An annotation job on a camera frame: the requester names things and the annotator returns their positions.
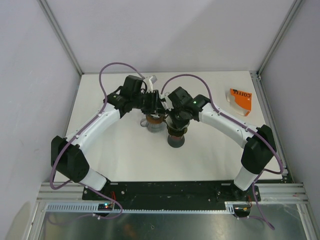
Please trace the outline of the red and grey carafe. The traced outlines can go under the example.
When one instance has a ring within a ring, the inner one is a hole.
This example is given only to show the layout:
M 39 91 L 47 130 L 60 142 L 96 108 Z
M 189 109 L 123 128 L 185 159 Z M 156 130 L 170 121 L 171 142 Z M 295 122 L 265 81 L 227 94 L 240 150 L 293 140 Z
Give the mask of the red and grey carafe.
M 175 135 L 168 135 L 167 137 L 167 143 L 172 147 L 172 148 L 180 148 L 184 145 L 185 143 L 185 136 L 175 136 Z

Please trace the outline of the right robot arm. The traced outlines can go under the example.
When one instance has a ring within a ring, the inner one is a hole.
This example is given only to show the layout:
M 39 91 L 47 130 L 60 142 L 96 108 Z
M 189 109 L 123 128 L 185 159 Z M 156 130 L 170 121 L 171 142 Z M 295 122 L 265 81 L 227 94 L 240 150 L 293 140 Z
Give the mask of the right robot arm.
M 231 196 L 242 201 L 249 194 L 249 187 L 274 157 L 276 145 L 271 128 L 256 127 L 219 109 L 211 100 L 199 94 L 192 97 L 182 87 L 164 94 L 166 112 L 172 124 L 185 128 L 190 120 L 209 125 L 234 140 L 242 149 L 241 168 L 230 188 Z

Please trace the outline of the orange coffee filter box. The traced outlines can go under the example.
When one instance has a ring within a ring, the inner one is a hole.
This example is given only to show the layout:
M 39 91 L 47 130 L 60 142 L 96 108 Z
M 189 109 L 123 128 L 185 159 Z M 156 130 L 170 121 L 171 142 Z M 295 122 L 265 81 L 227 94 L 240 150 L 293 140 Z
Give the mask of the orange coffee filter box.
M 237 114 L 247 117 L 252 110 L 252 96 L 250 92 L 230 88 L 226 94 L 226 100 Z

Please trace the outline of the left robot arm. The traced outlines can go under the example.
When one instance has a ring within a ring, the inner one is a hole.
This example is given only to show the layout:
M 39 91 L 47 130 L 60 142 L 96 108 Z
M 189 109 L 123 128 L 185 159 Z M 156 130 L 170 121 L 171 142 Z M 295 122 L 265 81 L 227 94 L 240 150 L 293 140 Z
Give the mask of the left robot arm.
M 164 114 L 161 96 L 153 89 L 156 81 L 155 75 L 127 76 L 116 91 L 104 95 L 101 108 L 84 125 L 68 136 L 56 136 L 51 141 L 53 172 L 61 173 L 70 182 L 92 188 L 98 199 L 107 199 L 111 193 L 108 179 L 90 167 L 86 152 L 107 128 L 133 109 L 145 115 Z

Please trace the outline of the dark olive dripper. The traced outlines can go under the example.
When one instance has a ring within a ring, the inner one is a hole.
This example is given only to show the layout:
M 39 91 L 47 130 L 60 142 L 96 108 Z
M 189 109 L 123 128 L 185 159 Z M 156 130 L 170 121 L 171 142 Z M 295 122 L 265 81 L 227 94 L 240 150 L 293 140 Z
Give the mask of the dark olive dripper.
M 165 119 L 165 123 L 166 123 L 166 128 L 167 128 L 168 134 L 170 136 L 174 136 L 176 138 L 182 138 L 184 136 L 184 134 L 187 133 L 188 127 L 190 124 L 190 123 L 187 123 L 186 125 L 184 125 L 182 127 L 178 127 L 174 124 L 174 122 L 172 121 L 172 119 L 169 116 Z

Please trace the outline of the brown dripper ring holder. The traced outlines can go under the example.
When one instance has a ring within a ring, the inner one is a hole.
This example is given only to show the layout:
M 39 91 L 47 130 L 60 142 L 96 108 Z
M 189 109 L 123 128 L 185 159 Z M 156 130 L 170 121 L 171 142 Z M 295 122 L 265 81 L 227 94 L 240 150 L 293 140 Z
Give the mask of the brown dripper ring holder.
M 159 125 L 165 121 L 166 116 L 163 114 L 157 114 L 157 115 L 147 114 L 145 118 L 148 123 L 152 125 Z

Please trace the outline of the clear glass server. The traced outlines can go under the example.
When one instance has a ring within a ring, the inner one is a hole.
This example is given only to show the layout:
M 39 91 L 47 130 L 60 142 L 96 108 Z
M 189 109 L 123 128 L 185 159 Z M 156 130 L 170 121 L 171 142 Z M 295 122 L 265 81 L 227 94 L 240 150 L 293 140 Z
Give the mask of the clear glass server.
M 154 134 L 162 132 L 165 129 L 164 123 L 153 124 L 148 122 L 146 118 L 141 119 L 139 124 L 141 127 L 146 128 L 149 132 Z

